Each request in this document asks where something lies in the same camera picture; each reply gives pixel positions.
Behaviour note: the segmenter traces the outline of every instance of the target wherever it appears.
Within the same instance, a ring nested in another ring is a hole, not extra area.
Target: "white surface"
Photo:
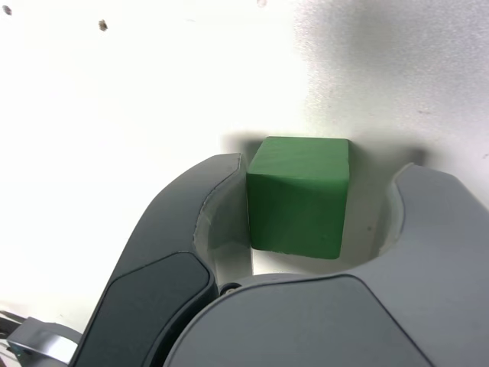
[[[83,331],[154,195],[248,136],[357,144],[341,261],[258,254],[259,273],[365,261],[384,185],[411,160],[489,204],[482,0],[6,4],[2,308]]]

